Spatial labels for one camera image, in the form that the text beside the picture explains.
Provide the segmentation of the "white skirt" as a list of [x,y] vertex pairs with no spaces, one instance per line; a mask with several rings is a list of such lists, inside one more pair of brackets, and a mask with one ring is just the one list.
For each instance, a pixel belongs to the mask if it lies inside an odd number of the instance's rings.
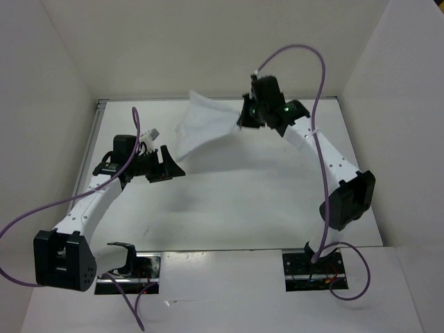
[[240,111],[228,104],[190,91],[186,112],[175,129],[177,161],[208,142],[237,132],[240,116]]

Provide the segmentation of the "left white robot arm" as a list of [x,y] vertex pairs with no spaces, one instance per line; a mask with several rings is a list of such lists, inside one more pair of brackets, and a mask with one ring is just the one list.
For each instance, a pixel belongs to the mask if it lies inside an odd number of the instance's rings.
[[133,178],[154,183],[185,175],[166,146],[143,152],[138,147],[134,135],[115,136],[112,150],[93,171],[91,194],[80,199],[52,230],[37,233],[33,250],[39,285],[86,291],[96,276],[116,271],[127,278],[137,272],[134,245],[113,241],[92,251],[90,244],[108,208]]

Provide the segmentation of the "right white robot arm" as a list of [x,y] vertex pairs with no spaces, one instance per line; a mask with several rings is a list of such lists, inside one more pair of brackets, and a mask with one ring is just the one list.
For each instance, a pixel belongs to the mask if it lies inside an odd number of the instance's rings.
[[243,98],[239,127],[275,130],[321,169],[323,225],[321,233],[307,243],[304,256],[307,270],[321,272],[328,265],[328,244],[337,242],[340,231],[370,208],[375,176],[347,161],[324,136],[316,125],[316,108],[308,110],[300,101],[286,101],[276,77],[252,74],[250,92]]

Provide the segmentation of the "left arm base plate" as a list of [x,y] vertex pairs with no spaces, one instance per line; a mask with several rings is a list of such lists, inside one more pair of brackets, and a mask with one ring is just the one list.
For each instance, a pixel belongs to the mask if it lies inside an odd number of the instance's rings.
[[108,271],[127,295],[158,294],[162,253],[137,252],[134,264]]

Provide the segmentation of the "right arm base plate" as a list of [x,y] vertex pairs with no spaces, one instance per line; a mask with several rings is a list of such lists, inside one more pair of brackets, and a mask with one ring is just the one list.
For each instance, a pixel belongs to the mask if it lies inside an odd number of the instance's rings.
[[282,253],[286,292],[348,289],[342,255],[338,250],[315,265],[309,263],[302,249]]

